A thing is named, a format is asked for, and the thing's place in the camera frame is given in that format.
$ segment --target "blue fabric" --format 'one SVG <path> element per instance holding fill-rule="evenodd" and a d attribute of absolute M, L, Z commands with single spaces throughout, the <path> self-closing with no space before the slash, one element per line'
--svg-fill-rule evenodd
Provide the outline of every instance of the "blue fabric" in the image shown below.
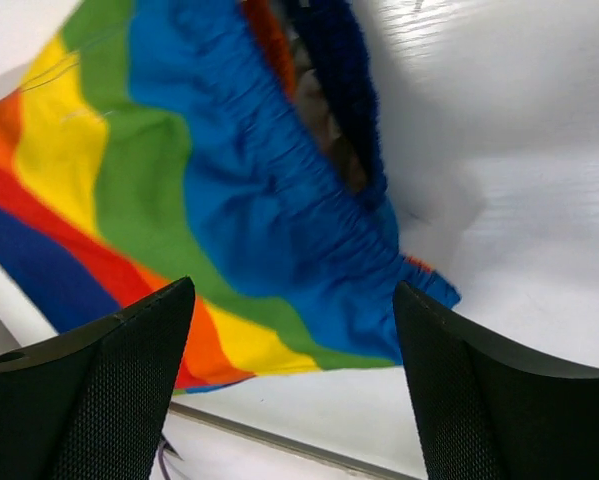
<path fill-rule="evenodd" d="M 59 333 L 119 310 L 67 250 L 2 210 L 0 265 Z"/>
<path fill-rule="evenodd" d="M 438 287 L 441 277 L 430 283 L 432 276 L 399 254 L 385 179 L 375 184 L 383 191 L 374 209 L 347 193 L 268 69 L 237 2 L 137 3 L 130 90 L 188 123 L 188 221 L 215 267 L 244 295 L 288 301 L 320 345 L 401 362 L 395 286 L 410 279 Z M 384 225 L 375 223 L 380 217 Z M 455 301 L 434 291 L 442 303 Z"/>

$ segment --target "yellow stripe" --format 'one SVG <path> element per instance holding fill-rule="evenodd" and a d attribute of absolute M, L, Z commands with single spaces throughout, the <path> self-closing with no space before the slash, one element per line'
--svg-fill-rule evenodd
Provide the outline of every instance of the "yellow stripe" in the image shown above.
<path fill-rule="evenodd" d="M 50 209 L 98 237 L 94 186 L 108 125 L 81 94 L 79 60 L 56 36 L 23 79 L 23 133 L 14 169 Z"/>
<path fill-rule="evenodd" d="M 244 320 L 207 301 L 204 303 L 217 328 L 224 354 L 239 370 L 256 375 L 321 370 L 309 355 L 286 347 L 274 330 Z"/>

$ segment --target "rainbow striped bag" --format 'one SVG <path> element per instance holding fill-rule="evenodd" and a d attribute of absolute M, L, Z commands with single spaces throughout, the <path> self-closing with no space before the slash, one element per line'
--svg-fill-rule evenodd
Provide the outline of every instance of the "rainbow striped bag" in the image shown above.
<path fill-rule="evenodd" d="M 399 364 L 395 285 L 459 300 L 399 252 L 347 1 L 282 3 L 369 171 L 357 194 L 235 0 L 84 0 L 0 101 L 0 264 L 58 332 L 192 277 L 179 389 Z"/>

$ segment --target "rainbow striped cloth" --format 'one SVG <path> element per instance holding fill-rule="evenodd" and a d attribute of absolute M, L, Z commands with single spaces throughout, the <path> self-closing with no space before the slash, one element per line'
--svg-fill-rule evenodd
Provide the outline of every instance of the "rainbow striped cloth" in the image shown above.
<path fill-rule="evenodd" d="M 345 0 L 311 5 L 336 7 L 358 45 Z M 365 53 L 343 51 L 341 72 L 365 69 L 357 87 L 374 98 Z M 319 153 L 235 0 L 85 0 L 0 101 L 0 264 L 59 332 L 192 277 L 180 389 L 399 364 L 397 282 L 459 297 L 399 254 L 376 112 L 352 107 L 375 143 L 363 198 Z"/>

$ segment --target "green stripe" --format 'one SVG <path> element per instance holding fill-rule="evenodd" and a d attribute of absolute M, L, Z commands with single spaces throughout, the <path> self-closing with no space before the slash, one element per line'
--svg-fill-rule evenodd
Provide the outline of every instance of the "green stripe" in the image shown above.
<path fill-rule="evenodd" d="M 86 0 L 63 30 L 70 50 L 90 45 L 82 49 L 83 94 L 97 111 L 110 112 L 110 137 L 95 187 L 98 228 L 104 238 L 166 278 L 189 275 L 202 297 L 274 330 L 289 349 L 310 355 L 322 369 L 392 365 L 383 358 L 319 346 L 286 301 L 241 295 L 219 274 L 186 221 L 183 177 L 192 145 L 185 120 L 136 105 L 128 96 L 131 15 L 130 0 Z"/>

